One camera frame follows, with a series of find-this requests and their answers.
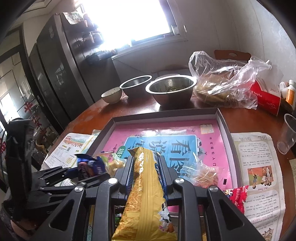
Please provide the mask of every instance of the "wooden chair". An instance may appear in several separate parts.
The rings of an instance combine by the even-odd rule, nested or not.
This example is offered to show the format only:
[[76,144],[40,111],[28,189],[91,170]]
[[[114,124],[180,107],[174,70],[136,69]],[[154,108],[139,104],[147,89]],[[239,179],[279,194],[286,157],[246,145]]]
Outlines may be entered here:
[[236,50],[215,50],[215,59],[232,59],[239,61],[249,61],[251,55],[249,53],[244,53]]

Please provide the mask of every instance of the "white bottle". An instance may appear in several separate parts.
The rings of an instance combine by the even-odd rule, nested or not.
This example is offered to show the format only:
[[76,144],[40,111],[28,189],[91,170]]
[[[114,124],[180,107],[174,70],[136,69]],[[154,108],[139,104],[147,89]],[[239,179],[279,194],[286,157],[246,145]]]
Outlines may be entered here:
[[296,103],[296,82],[293,80],[289,80],[289,87],[287,90],[287,97],[286,101],[292,106],[293,110],[295,109],[295,103]]
[[288,82],[280,82],[279,89],[281,91],[281,96],[285,99],[287,97],[287,90],[289,87]]

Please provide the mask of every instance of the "newspaper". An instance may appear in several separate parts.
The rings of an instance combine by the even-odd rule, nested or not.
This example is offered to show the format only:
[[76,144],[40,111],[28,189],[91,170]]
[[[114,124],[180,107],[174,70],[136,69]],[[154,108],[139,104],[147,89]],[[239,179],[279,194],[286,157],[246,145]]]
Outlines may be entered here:
[[[75,154],[86,153],[94,140],[101,131],[93,130],[91,135],[69,133],[57,146],[57,148],[48,156],[41,166],[41,170],[62,166],[76,167],[77,157]],[[55,186],[69,186],[73,185],[69,178],[56,184]]]
[[249,185],[245,216],[265,240],[278,241],[285,213],[281,167],[271,137],[232,133],[243,185]]

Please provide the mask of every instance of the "door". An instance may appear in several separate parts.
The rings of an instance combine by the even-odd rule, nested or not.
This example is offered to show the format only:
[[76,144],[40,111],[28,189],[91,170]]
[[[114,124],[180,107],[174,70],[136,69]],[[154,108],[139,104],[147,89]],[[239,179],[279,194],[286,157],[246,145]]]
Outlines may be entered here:
[[57,94],[55,93],[48,77],[44,72],[36,44],[33,46],[33,49],[30,53],[29,61],[31,62],[32,70],[34,72],[33,75],[35,76],[36,84],[43,96],[45,104],[57,119],[57,122],[63,129],[65,129],[71,121],[70,117],[62,106]]
[[[82,93],[84,89],[78,85],[77,81],[79,77],[81,79],[81,76],[69,50],[75,65],[70,66],[71,60],[65,54],[65,48],[69,49],[69,46],[66,40],[66,43],[62,45],[54,17],[52,16],[42,29],[37,39],[37,47],[45,72],[58,99],[71,120],[74,120],[94,102],[87,101],[86,96],[90,97],[89,92],[86,90],[86,93]],[[74,68],[77,70],[78,77],[73,71]]]

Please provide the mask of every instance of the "black refrigerator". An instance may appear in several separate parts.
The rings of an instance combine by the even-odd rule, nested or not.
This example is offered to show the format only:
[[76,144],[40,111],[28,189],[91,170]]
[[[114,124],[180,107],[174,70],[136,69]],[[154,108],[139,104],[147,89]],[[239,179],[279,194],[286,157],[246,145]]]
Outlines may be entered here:
[[111,55],[94,60],[94,55],[86,54],[97,46],[84,47],[83,39],[79,39],[84,32],[89,29],[67,25],[63,14],[55,14],[43,27],[29,56],[40,94],[63,129],[102,93],[120,85]]

